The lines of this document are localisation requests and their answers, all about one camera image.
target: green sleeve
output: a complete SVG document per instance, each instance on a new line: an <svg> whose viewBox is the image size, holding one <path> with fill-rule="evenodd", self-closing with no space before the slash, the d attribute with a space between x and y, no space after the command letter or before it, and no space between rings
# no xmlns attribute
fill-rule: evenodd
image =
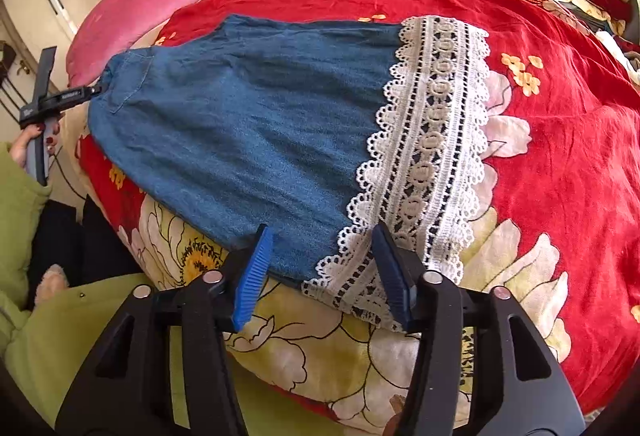
<svg viewBox="0 0 640 436"><path fill-rule="evenodd" d="M0 143L0 292L18 309L27 300L31 241L50 187L43 187L9 156Z"/></svg>

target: blue denim fabric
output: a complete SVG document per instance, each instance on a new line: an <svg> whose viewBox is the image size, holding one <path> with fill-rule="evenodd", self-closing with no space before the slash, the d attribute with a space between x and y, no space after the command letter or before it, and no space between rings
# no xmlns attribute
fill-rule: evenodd
<svg viewBox="0 0 640 436"><path fill-rule="evenodd" d="M111 58L89 126L138 186L207 236L276 232L293 284L337 253L401 25L230 16L208 36Z"/></svg>

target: blanket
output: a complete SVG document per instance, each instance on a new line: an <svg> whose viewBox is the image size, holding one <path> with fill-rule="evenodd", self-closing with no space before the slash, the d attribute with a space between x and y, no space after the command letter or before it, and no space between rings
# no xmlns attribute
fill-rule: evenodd
<svg viewBox="0 0 640 436"><path fill-rule="evenodd" d="M583 410L610 400L640 353L640 97L600 43L549 0L203 0L172 17L163 44L201 37L231 13L363 23L431 13L488 32L488 147L461 284L511 288ZM77 154L146 273L188 283L222 263L223 247L141 191L91 134ZM381 433L389 399L406 395L417 339L307 296L270 279L230 353L309 408ZM463 354L459 423L472 387L469 333Z"/></svg>

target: white lace trim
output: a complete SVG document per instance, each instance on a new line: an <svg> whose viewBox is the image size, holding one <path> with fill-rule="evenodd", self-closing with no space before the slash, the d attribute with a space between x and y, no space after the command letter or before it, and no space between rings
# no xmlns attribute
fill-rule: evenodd
<svg viewBox="0 0 640 436"><path fill-rule="evenodd" d="M371 158L356 171L362 192L347 207L352 224L338 233L338 254L319 261L319 276L302 286L310 297L394 330L370 232L383 220L400 247L460 282L459 254L473 241L467 220L479 207L472 186L484 178L489 99L484 30L423 16L404 20L399 35L399 62L384 87L388 104L376 114L380 131L367 139Z"/></svg>

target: cabinet handle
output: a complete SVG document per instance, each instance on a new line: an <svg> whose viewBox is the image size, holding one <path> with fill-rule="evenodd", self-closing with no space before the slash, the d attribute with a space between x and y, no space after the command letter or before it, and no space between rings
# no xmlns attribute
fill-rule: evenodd
<svg viewBox="0 0 640 436"><path fill-rule="evenodd" d="M52 1L51 0L47 0L47 1L49 2L49 5L51 5L51 9L54 11L55 15L58 15L58 11L56 10L56 7L52 3Z"/></svg>
<svg viewBox="0 0 640 436"><path fill-rule="evenodd" d="M61 9L61 10L64 10L64 9L65 9L65 6L62 4L62 1L60 1L60 0L56 0L56 1L57 1L57 2L58 2L58 4L60 5L60 9Z"/></svg>

